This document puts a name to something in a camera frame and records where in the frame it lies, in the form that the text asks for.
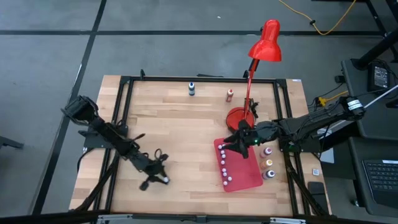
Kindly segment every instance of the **concrete floor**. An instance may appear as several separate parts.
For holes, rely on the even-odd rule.
[[[285,0],[317,20],[322,30],[334,25],[348,2]],[[0,0],[2,30],[91,30],[100,0]],[[388,30],[397,24],[384,1],[373,1]],[[313,30],[308,21],[278,1],[112,0],[100,30],[258,30],[278,19],[281,30]],[[337,30],[377,30],[365,4],[357,3]],[[79,94],[96,99],[103,75],[241,77],[247,52],[258,36],[247,35],[102,35],[97,36]],[[0,150],[0,216],[25,215],[42,178],[45,163],[83,57],[87,35],[0,35],[0,135],[24,142],[24,150]],[[261,78],[302,79],[308,103],[336,86],[340,61],[360,57],[379,37],[281,36],[282,62],[259,65]],[[384,59],[391,59],[386,52]],[[43,213],[68,210],[83,138],[69,125]],[[351,182],[326,178],[332,212],[341,218],[397,223],[368,215],[349,203]]]

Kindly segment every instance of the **red desk lamp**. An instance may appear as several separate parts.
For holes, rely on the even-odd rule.
[[[257,70],[260,60],[268,62],[280,62],[282,53],[277,43],[280,24],[277,20],[268,20],[264,24],[260,40],[253,45],[249,51],[249,57],[253,58],[249,67],[248,90],[246,102],[243,107],[236,107],[229,111],[226,117],[226,124],[232,131],[238,129],[238,123],[245,119],[251,127],[254,126],[254,115],[249,111],[250,87],[254,72]]]

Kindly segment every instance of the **lamp base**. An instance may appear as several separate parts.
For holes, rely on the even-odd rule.
[[[244,108],[236,107],[228,112],[226,116],[226,125],[228,129],[233,133],[238,130],[238,124],[241,120],[244,119]],[[250,127],[254,126],[254,115],[252,112],[248,111],[248,116],[246,117],[246,121],[250,125]]]

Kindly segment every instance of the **lamp arm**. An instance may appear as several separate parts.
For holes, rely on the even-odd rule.
[[[256,71],[258,64],[259,64],[259,60],[258,59],[253,59],[253,64],[250,67],[250,74],[249,74],[249,78],[248,78],[248,89],[247,89],[247,92],[246,92],[246,102],[244,104],[244,119],[246,119],[247,116],[248,116],[249,102],[250,102],[251,80],[253,79],[254,72]]]

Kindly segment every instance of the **small bottle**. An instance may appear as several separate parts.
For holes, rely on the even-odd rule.
[[[264,180],[271,179],[273,177],[275,177],[275,172],[273,170],[269,170],[267,172],[262,173],[262,178]]]
[[[231,102],[233,95],[234,95],[234,91],[233,90],[228,90],[226,92],[226,100],[225,101]]]
[[[266,161],[262,161],[260,163],[260,169],[266,169],[270,166],[272,166],[272,160],[270,160],[270,159],[267,159]]]
[[[193,84],[193,82],[189,83],[188,89],[189,89],[189,95],[190,96],[195,95],[195,84]]]
[[[267,147],[260,152],[260,157],[265,158],[265,157],[269,156],[271,153],[272,153],[272,149]]]

